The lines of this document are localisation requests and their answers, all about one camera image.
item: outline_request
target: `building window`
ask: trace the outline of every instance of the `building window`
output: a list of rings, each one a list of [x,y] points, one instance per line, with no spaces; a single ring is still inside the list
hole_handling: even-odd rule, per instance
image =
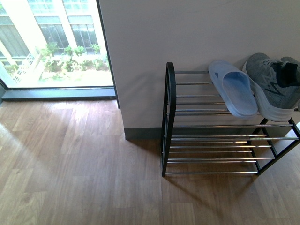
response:
[[[7,12],[5,11],[1,3],[0,3],[0,15],[7,15]]]
[[[5,59],[5,56],[3,55],[3,53],[0,51],[0,59]]]
[[[7,61],[3,61],[2,64],[3,64],[4,66],[10,66],[10,63],[7,62]]]
[[[55,13],[53,0],[28,0],[33,14],[52,14]]]
[[[0,16],[0,40],[13,58],[26,58],[29,50],[9,16]]]
[[[63,0],[67,15],[85,14],[89,11],[88,0]]]
[[[94,51],[90,45],[98,44],[91,16],[68,16],[76,44],[86,49],[87,54]]]
[[[64,29],[58,16],[36,16],[36,21],[45,37],[46,42],[56,43],[59,50],[57,54],[62,54],[64,48],[69,46]]]

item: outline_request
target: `metal shoe rack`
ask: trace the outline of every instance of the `metal shoe rack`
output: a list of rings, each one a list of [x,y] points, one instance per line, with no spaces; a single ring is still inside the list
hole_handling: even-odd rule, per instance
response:
[[[263,119],[261,123],[250,125],[211,125],[209,118],[212,116],[222,118],[228,115],[233,117],[231,121],[235,121],[235,117],[226,109],[218,94],[179,93],[179,86],[200,90],[200,87],[209,85],[210,90],[215,89],[210,80],[176,82],[176,76],[189,75],[209,76],[207,71],[175,71],[172,62],[166,65],[161,134],[162,176],[214,173],[260,175],[300,142],[300,131],[292,119],[287,123],[269,124],[267,119]],[[188,117],[192,122],[177,122],[177,118],[183,117]],[[286,134],[291,129],[293,136],[278,135],[280,130],[286,131],[283,132]],[[278,150],[276,143],[282,141],[287,142],[287,146]]]

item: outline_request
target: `slide sandal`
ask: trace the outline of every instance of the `slide sandal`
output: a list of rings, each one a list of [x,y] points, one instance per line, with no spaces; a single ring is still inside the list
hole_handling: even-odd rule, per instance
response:
[[[232,115],[241,119],[251,119],[257,115],[248,75],[223,60],[213,61],[209,65],[209,74]]]

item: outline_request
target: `sneaker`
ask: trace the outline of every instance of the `sneaker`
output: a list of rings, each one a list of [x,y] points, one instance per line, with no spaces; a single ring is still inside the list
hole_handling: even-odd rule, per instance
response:
[[[250,78],[260,114],[272,121],[288,121],[300,99],[297,64],[271,60],[266,54],[252,55],[243,67]]]
[[[281,61],[283,62],[290,62],[293,64],[297,64],[297,72],[296,72],[296,80],[300,81],[300,62],[297,61],[296,59],[293,59],[291,57],[282,57]],[[298,101],[298,111],[300,112],[300,101]]]

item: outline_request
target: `building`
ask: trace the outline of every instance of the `building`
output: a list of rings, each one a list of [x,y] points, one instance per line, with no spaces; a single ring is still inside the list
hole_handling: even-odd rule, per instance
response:
[[[40,50],[56,43],[62,54],[68,46],[101,46],[106,55],[101,22],[93,0],[1,0],[0,62],[7,70],[18,65],[25,73],[37,60]]]

